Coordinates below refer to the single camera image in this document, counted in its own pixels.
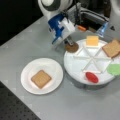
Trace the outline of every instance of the paper plate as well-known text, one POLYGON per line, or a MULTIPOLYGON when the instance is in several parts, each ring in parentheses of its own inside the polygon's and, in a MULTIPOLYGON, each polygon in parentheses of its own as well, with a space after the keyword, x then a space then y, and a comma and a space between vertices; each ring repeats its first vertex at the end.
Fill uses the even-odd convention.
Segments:
POLYGON ((66 52, 64 55, 64 66, 68 74, 80 83, 86 85, 103 85, 115 77, 107 72, 110 63, 116 63, 115 59, 108 58, 101 47, 106 42, 99 40, 98 47, 87 47, 86 39, 79 40, 79 50, 76 53, 66 52), (85 77, 85 72, 95 73, 99 79, 98 83, 92 83, 85 77))
POLYGON ((46 94, 55 90, 63 79, 63 70, 59 63, 49 58, 40 58, 30 62, 21 73, 22 86, 30 93, 33 94, 46 94), (44 86, 44 88, 38 88, 31 78, 38 71, 44 70, 48 73, 52 80, 44 86))

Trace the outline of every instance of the toast slice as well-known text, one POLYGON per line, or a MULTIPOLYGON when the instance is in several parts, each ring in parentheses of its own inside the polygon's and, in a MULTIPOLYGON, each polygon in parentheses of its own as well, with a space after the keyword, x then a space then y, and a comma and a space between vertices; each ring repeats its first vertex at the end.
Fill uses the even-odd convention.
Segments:
POLYGON ((120 54, 120 42, 116 39, 102 47, 108 57, 115 58, 120 54))
POLYGON ((42 89, 52 78, 43 70, 35 74, 31 80, 42 89))

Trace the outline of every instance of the gray table surface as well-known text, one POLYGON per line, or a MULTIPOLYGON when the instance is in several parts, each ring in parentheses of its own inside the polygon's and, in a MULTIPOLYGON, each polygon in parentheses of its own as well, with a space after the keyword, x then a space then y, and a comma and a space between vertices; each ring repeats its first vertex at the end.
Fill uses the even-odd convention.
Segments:
MULTIPOLYGON (((75 41, 92 34, 76 31, 75 41)), ((120 77, 96 91, 76 88, 64 70, 64 46, 56 50, 51 45, 52 36, 44 18, 0 47, 0 80, 42 120, 119 120, 120 77), (21 85, 21 72, 32 60, 52 58, 63 67, 62 84, 52 93, 33 95, 21 85)))

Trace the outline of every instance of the red food piece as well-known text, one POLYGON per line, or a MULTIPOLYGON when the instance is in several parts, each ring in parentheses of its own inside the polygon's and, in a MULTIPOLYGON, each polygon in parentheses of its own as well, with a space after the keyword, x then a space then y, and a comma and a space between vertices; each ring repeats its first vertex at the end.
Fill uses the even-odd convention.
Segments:
POLYGON ((91 72, 86 72, 86 78, 88 79, 88 81, 93 82, 93 83, 98 83, 98 77, 91 72))

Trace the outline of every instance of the green food piece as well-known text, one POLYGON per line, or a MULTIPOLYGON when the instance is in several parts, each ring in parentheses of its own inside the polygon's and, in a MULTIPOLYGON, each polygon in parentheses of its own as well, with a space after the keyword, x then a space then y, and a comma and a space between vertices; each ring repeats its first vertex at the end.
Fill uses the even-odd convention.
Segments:
POLYGON ((114 76, 120 75, 120 64, 110 64, 107 68, 107 72, 114 76))

